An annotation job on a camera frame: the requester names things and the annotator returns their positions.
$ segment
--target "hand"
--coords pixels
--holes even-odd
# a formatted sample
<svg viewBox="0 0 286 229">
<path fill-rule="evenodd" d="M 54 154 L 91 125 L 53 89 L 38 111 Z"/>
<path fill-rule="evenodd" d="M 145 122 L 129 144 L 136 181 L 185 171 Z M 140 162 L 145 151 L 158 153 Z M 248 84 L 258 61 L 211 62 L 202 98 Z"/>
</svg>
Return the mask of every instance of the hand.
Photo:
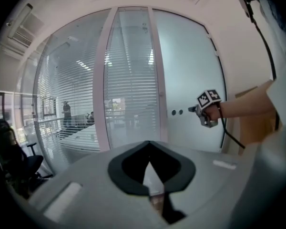
<svg viewBox="0 0 286 229">
<path fill-rule="evenodd" d="M 220 118 L 219 110 L 215 104 L 207 107 L 204 111 L 207 113 L 211 120 L 218 120 Z"/>
</svg>

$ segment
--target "glass door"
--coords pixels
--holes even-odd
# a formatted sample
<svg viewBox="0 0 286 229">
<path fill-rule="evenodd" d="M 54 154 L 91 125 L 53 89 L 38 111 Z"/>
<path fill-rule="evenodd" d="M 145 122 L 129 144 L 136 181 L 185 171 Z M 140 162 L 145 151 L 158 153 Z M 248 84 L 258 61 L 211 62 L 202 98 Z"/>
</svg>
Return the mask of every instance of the glass door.
<svg viewBox="0 0 286 229">
<path fill-rule="evenodd" d="M 203 127 L 197 115 L 188 112 L 204 90 L 216 89 L 225 100 L 224 77 L 212 41 L 205 28 L 192 20 L 153 12 L 163 58 L 168 142 L 218 152 L 224 136 L 222 125 Z"/>
<path fill-rule="evenodd" d="M 157 70 L 147 8 L 119 8 L 104 67 L 110 148 L 160 140 Z"/>
</svg>

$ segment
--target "air vent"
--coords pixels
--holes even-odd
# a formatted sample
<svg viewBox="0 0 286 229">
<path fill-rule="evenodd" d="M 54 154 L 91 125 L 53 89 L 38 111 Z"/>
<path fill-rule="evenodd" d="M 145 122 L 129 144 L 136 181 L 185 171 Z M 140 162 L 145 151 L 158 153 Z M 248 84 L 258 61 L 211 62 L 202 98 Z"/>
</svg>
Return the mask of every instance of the air vent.
<svg viewBox="0 0 286 229">
<path fill-rule="evenodd" d="M 39 30 L 44 26 L 44 23 L 34 14 L 30 13 L 21 25 L 33 35 L 37 35 Z"/>
<path fill-rule="evenodd" d="M 32 33 L 30 33 L 27 29 L 23 28 L 22 26 L 20 26 L 16 32 L 18 34 L 20 34 L 21 36 L 27 38 L 29 41 L 33 41 L 34 40 L 34 35 L 32 35 Z"/>
<path fill-rule="evenodd" d="M 18 32 L 15 33 L 15 35 L 13 36 L 13 39 L 20 42 L 22 45 L 26 47 L 29 47 L 30 44 L 32 43 L 29 39 L 25 38 Z"/>
</svg>

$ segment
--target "white wall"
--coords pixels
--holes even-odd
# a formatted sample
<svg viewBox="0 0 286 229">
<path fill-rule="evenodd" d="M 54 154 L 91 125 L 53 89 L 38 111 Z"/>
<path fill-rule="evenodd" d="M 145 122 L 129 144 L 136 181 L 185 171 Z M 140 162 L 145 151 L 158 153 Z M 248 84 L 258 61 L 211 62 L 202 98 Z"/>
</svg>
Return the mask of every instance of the white wall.
<svg viewBox="0 0 286 229">
<path fill-rule="evenodd" d="M 225 57 L 224 67 L 232 87 L 230 93 L 239 93 L 267 81 L 270 63 L 266 49 L 239 1 L 200 0 L 199 6 L 216 38 L 218 50 Z M 269 28 L 259 6 L 255 6 L 254 16 L 269 39 Z"/>
<path fill-rule="evenodd" d="M 0 46 L 0 91 L 13 92 L 18 78 L 20 60 L 7 55 Z"/>
<path fill-rule="evenodd" d="M 188 0 L 82 0 L 67 11 L 61 8 L 59 21 L 45 24 L 24 58 L 54 31 L 81 16 L 112 6 L 131 5 L 153 6 L 205 24 L 220 51 L 230 97 L 268 80 L 270 66 L 265 47 L 238 0 L 200 0 L 197 5 Z M 255 15 L 260 21 L 259 9 Z"/>
</svg>

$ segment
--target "black cable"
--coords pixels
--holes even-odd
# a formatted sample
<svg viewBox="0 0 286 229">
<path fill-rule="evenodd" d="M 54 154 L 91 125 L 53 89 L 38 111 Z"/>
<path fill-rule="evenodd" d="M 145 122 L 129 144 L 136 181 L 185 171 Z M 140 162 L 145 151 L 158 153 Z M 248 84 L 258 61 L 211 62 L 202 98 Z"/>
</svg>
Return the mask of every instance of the black cable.
<svg viewBox="0 0 286 229">
<path fill-rule="evenodd" d="M 223 123 L 223 128 L 224 128 L 224 132 L 233 140 L 235 141 L 238 145 L 240 145 L 243 149 L 245 149 L 245 146 L 243 144 L 241 144 L 239 141 L 237 141 L 237 139 L 235 137 L 233 137 L 230 133 L 228 133 L 226 127 L 225 127 L 225 121 L 224 121 L 224 117 L 223 117 L 223 112 L 221 111 L 221 107 L 220 107 L 220 103 L 216 103 L 216 106 L 218 108 L 219 114 L 220 114 L 220 118 L 221 118 L 221 122 Z"/>
<path fill-rule="evenodd" d="M 271 71 L 272 71 L 272 77 L 273 77 L 273 80 L 276 79 L 276 68 L 275 68 L 275 63 L 273 61 L 273 57 L 272 57 L 272 54 L 271 54 L 271 51 L 270 51 L 270 48 L 268 46 L 268 43 L 266 41 L 266 39 L 264 38 L 261 30 L 259 29 L 259 27 L 257 26 L 257 23 L 255 21 L 255 19 L 252 19 L 252 22 L 253 24 L 255 25 L 255 28 L 256 30 L 258 31 L 258 33 L 260 34 L 263 42 L 264 42 L 264 45 L 266 47 L 266 50 L 267 50 L 267 53 L 268 53 L 268 57 L 269 57 L 269 60 L 270 60 L 270 65 L 271 65 Z M 280 117 L 278 116 L 278 113 L 276 112 L 276 124 L 275 124 L 275 131 L 278 130 L 278 127 L 279 127 L 279 123 L 280 123 Z"/>
</svg>

